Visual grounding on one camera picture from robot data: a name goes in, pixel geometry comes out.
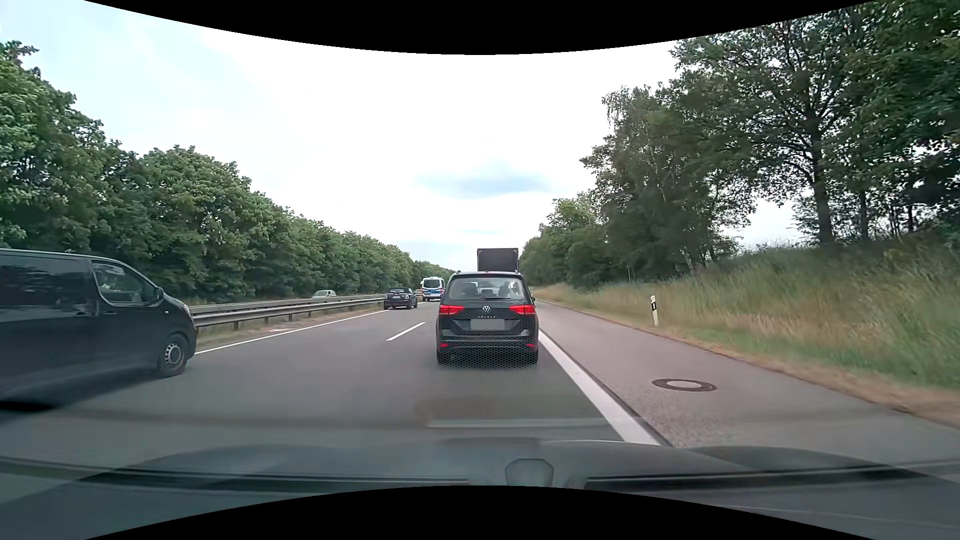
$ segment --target car wheel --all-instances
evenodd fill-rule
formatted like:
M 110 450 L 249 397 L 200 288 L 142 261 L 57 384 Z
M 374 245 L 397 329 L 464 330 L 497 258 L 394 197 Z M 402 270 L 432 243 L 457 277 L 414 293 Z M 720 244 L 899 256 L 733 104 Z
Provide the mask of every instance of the car wheel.
M 161 377 L 174 377 L 186 369 L 186 339 L 174 333 L 163 340 L 156 359 L 156 373 Z

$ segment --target manhole cover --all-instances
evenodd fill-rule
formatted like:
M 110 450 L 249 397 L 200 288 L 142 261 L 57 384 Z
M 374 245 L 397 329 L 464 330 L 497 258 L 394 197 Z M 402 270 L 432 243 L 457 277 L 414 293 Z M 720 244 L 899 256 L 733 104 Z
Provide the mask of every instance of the manhole cover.
M 654 386 L 666 388 L 667 390 L 680 390 L 682 392 L 709 392 L 716 390 L 717 387 L 709 382 L 690 379 L 657 379 L 653 381 Z

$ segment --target black vw touran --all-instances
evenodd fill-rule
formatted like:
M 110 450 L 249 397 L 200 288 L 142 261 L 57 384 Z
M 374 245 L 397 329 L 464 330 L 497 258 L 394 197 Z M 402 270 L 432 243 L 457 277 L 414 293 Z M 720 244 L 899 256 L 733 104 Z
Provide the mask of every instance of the black vw touran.
M 540 321 L 523 275 L 517 272 L 454 274 L 437 315 L 437 361 L 459 352 L 500 359 L 520 352 L 536 362 Z

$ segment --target sky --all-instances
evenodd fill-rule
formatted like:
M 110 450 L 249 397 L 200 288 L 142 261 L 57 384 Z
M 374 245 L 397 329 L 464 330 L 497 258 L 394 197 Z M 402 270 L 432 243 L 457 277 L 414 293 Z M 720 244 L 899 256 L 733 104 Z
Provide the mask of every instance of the sky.
M 82 0 L 0 0 L 0 38 L 138 153 L 236 161 L 253 189 L 411 257 L 472 269 L 522 247 L 610 132 L 601 98 L 674 74 L 672 43 L 575 53 L 417 55 L 246 36 Z M 798 238 L 761 203 L 731 233 Z

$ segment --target highway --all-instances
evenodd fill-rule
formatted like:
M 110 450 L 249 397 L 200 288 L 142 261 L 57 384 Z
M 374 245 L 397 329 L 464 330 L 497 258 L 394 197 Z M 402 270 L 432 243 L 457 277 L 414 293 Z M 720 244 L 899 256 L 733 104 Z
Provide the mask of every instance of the highway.
M 519 435 L 780 446 L 885 463 L 960 458 L 960 431 L 546 303 L 538 303 L 538 364 L 488 356 L 441 366 L 437 306 L 344 313 L 319 326 L 201 347 L 179 377 L 137 379 L 52 410 L 6 414 L 0 455 L 119 467 L 241 444 Z M 652 384 L 660 379 L 715 389 Z M 0 475 L 0 501 L 60 481 Z

